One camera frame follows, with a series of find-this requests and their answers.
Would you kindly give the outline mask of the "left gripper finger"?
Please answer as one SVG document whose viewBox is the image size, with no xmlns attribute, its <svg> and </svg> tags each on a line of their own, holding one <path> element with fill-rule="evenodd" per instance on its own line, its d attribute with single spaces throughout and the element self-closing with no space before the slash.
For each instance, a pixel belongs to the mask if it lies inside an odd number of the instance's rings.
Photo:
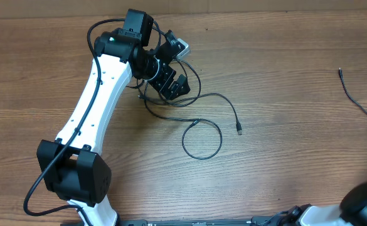
<svg viewBox="0 0 367 226">
<path fill-rule="evenodd" d="M 176 71 L 170 66 L 162 66 L 157 77 L 150 81 L 150 85 L 159 93 L 164 96 L 165 99 L 171 100 L 172 90 L 171 85 L 174 82 L 174 76 Z"/>
<path fill-rule="evenodd" d="M 190 87 L 188 84 L 188 78 L 181 74 L 176 81 L 174 81 L 169 88 L 170 94 L 169 99 L 174 100 L 181 95 L 186 95 L 190 92 Z"/>
</svg>

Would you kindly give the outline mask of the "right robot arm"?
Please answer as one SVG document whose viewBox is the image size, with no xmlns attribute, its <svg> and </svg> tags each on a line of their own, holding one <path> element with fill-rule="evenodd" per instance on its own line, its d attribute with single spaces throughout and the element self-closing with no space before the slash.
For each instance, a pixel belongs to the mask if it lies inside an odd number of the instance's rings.
<svg viewBox="0 0 367 226">
<path fill-rule="evenodd" d="M 338 205 L 294 206 L 279 218 L 278 225 L 367 226 L 367 182 L 354 187 Z"/>
</svg>

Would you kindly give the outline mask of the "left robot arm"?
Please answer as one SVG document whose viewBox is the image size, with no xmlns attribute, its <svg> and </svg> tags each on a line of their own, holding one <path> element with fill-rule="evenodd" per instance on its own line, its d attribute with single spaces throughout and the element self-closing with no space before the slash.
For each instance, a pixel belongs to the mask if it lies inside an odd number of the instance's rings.
<svg viewBox="0 0 367 226">
<path fill-rule="evenodd" d="M 130 80 L 150 83 L 167 100 L 189 92 L 186 78 L 170 67 L 189 53 L 189 45 L 168 31 L 147 50 L 157 24 L 143 11 L 128 10 L 122 24 L 88 41 L 93 63 L 78 104 L 56 139 L 40 142 L 37 149 L 39 181 L 75 209 L 83 225 L 119 222 L 107 197 L 112 173 L 101 154 L 110 118 Z"/>
</svg>

